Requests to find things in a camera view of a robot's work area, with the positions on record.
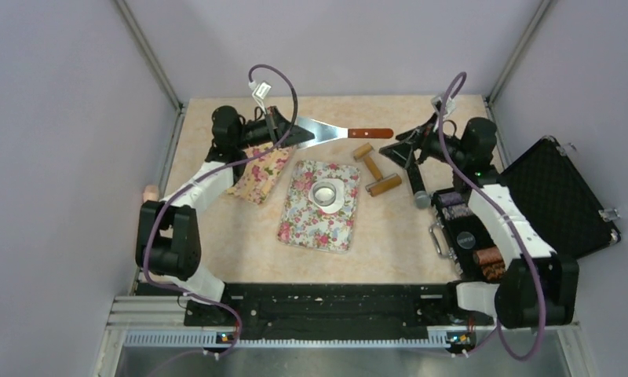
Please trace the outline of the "white dough piece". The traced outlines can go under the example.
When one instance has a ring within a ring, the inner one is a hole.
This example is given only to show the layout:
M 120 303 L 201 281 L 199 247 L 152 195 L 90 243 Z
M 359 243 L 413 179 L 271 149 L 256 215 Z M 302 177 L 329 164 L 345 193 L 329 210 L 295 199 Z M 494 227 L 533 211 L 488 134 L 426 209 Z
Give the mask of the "white dough piece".
M 310 199 L 309 199 L 309 201 L 311 203 L 313 203 L 316 207 L 318 207 L 320 210 L 322 210 L 325 214 L 334 214 L 334 213 L 338 212 L 342 208 L 343 203 L 345 201 L 345 198 L 344 198 L 344 196 L 345 196 L 345 185 L 344 185 L 344 182 L 342 180 L 340 180 L 340 179 L 337 179 L 337 178 L 323 178 L 323 179 L 320 179 L 318 181 L 322 181 L 322 180 L 330 181 L 337 188 L 338 194 L 337 194 L 337 198 L 336 198 L 335 202 L 332 205 L 330 205 L 329 207 L 320 207 L 320 206 L 314 204 Z

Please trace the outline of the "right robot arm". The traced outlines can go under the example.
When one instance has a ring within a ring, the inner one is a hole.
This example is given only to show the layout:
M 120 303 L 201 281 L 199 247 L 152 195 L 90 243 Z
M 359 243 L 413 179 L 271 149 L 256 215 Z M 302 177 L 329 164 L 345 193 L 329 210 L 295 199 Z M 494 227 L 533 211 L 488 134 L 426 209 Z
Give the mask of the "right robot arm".
M 494 317 L 504 328 L 533 328 L 570 324 L 575 312 L 579 264 L 560 256 L 531 226 L 514 203 L 508 187 L 499 182 L 492 163 L 496 125 L 475 117 L 461 137 L 446 135 L 433 115 L 426 123 L 396 136 L 380 148 L 382 156 L 403 168 L 423 197 L 419 170 L 428 158 L 448 163 L 454 187 L 478 218 L 502 257 L 505 272 L 493 283 L 458 281 L 441 302 L 444 318 L 461 324 L 473 312 Z

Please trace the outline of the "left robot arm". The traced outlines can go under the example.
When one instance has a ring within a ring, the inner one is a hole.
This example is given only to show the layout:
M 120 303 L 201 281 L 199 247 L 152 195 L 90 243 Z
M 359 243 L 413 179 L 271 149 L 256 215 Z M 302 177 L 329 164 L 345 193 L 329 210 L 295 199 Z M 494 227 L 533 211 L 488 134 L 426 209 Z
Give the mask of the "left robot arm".
M 203 304 L 213 324 L 232 317 L 233 304 L 222 295 L 225 283 L 202 262 L 199 216 L 245 172 L 248 148 L 267 144 L 269 150 L 314 139 L 311 131 L 285 118 L 275 106 L 256 108 L 246 120 L 235 108 L 220 106 L 211 115 L 213 140 L 199 171 L 176 192 L 144 202 L 140 209 L 135 262 L 149 278 L 164 276 Z

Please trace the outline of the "metal scraper with red handle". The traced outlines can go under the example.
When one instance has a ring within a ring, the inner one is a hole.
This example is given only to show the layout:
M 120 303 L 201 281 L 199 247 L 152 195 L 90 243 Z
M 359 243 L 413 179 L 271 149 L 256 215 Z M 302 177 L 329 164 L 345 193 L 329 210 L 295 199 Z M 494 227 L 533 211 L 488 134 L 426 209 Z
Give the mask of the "metal scraper with red handle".
M 295 145 L 298 149 L 341 139 L 390 139 L 394 136 L 394 131 L 389 128 L 344 128 L 303 117 L 298 118 L 297 125 L 313 134 L 310 140 Z

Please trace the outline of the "wooden double-ended rolling pin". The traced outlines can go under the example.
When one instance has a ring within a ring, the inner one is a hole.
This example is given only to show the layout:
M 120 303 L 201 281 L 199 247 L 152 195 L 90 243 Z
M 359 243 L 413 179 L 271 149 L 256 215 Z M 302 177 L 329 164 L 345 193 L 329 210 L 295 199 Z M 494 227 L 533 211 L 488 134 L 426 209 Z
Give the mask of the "wooden double-ended rolling pin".
M 361 145 L 352 152 L 355 161 L 362 162 L 370 172 L 374 182 L 366 186 L 366 191 L 371 197 L 380 196 L 399 187 L 402 184 L 402 178 L 398 174 L 385 176 L 373 158 L 374 147 L 366 143 Z

